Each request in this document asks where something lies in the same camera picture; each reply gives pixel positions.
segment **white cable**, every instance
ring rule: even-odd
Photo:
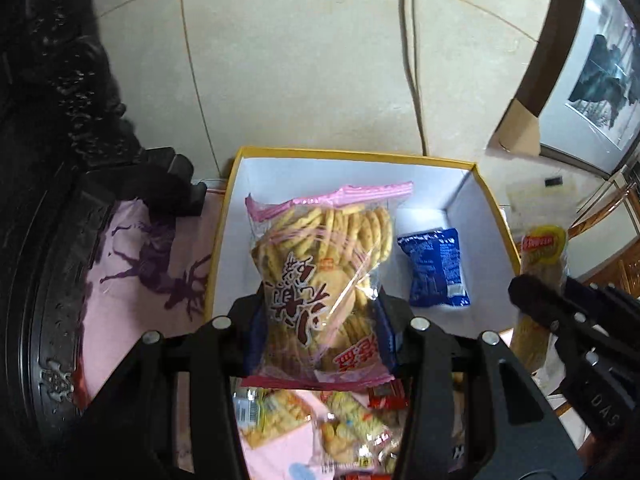
[[[417,0],[403,0],[404,6],[404,55],[408,60],[408,83],[414,96],[414,107],[418,130],[422,141],[423,155],[428,154],[427,139],[424,133],[424,121],[422,120],[422,89],[420,86],[420,24],[417,17]]]

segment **red label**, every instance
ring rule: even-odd
[[[378,353],[378,342],[376,335],[371,334],[363,337],[355,345],[350,346],[340,355],[334,358],[334,363],[338,365],[340,372],[345,372],[350,368],[355,368],[361,363],[371,359]]]
[[[546,236],[525,236],[522,239],[522,250],[532,251],[540,247],[549,247],[554,244],[553,235]]]
[[[344,480],[391,480],[391,475],[349,473],[344,476]]]

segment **snack bag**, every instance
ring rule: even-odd
[[[347,473],[340,480],[391,480],[391,475],[379,473]]]
[[[373,470],[373,453],[346,422],[329,413],[326,420],[319,423],[318,429],[324,451],[324,470]]]
[[[531,274],[562,294],[569,273],[567,229],[576,216],[573,183],[549,178],[508,189],[511,208],[524,226],[521,274]],[[518,314],[511,351],[530,373],[546,359],[550,333],[529,316]]]
[[[451,463],[449,465],[449,472],[462,469],[466,464],[465,380],[464,373],[452,373],[454,419],[451,430]],[[391,439],[377,456],[379,466],[376,468],[376,472],[393,474],[402,445],[402,435],[406,423],[406,410],[375,410],[374,414],[383,421],[392,432]],[[400,416],[395,422],[389,420],[389,415],[393,414],[403,416]]]
[[[373,410],[402,410],[409,407],[402,381],[393,380],[368,388],[369,407]]]
[[[238,427],[247,444],[255,449],[267,442],[283,436],[311,421],[311,408],[288,390],[264,390],[248,388],[248,397],[255,401],[255,406],[248,412],[254,412],[247,422],[242,412],[242,404],[234,402]]]
[[[409,294],[411,306],[467,306],[470,303],[462,284],[456,229],[399,236],[398,245],[411,258],[414,268]]]
[[[320,400],[370,450],[379,451],[391,438],[389,428],[349,392],[320,392]]]
[[[394,207],[412,190],[346,186],[275,206],[247,197],[268,334],[259,378],[243,384],[346,390],[390,379],[369,302],[391,254]]]

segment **power cord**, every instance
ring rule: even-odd
[[[422,154],[429,155],[427,137],[422,121],[422,91],[420,88],[420,48],[418,45],[420,30],[416,17],[417,0],[399,0],[400,27],[402,29],[402,63],[404,74],[409,83],[411,98],[414,103],[415,120],[420,133]]]

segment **blue snack packet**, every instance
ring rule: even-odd
[[[411,258],[414,268],[409,296],[411,306],[470,304],[462,285],[456,229],[399,236],[398,245]]]

